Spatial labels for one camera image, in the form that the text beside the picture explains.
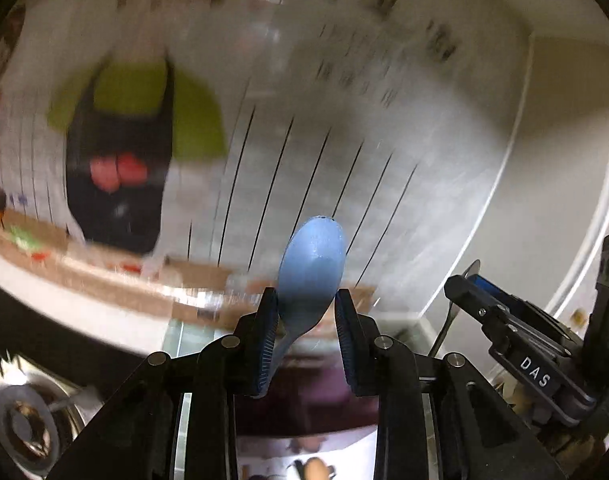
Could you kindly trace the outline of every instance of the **gas stove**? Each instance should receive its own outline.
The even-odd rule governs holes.
[[[24,475],[43,480],[102,407],[81,388],[21,355],[0,358],[0,443]]]

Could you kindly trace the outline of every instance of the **green shirt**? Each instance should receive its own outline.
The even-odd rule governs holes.
[[[66,134],[82,93],[97,65],[73,73],[51,100],[47,121]],[[108,64],[99,75],[93,95],[97,110],[128,116],[158,111],[167,83],[164,61],[150,64]],[[202,82],[174,71],[173,157],[211,160],[226,155],[222,115],[215,96]]]

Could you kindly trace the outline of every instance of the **yellow-green sleeve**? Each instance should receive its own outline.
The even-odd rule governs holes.
[[[73,120],[75,108],[87,88],[95,67],[89,67],[74,72],[54,92],[46,114],[46,120],[51,128],[61,134],[66,134]]]
[[[226,155],[220,105],[200,81],[176,70],[173,104],[173,156],[213,160]]]

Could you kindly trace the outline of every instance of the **screw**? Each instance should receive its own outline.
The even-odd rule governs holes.
[[[227,335],[222,338],[220,344],[225,348],[236,348],[240,344],[240,339],[235,335]]]
[[[388,350],[393,346],[393,340],[386,335],[379,335],[374,339],[374,345],[380,350]]]
[[[453,352],[447,355],[447,362],[456,368],[460,368],[465,365],[467,360],[464,355]]]
[[[147,362],[152,366],[159,366],[167,361],[167,354],[164,352],[154,352],[147,357]]]

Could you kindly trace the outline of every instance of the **blue object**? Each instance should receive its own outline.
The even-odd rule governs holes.
[[[293,235],[278,272],[278,314],[286,335],[276,345],[269,377],[289,347],[322,319],[341,284],[347,244],[342,227],[325,216],[310,218]]]

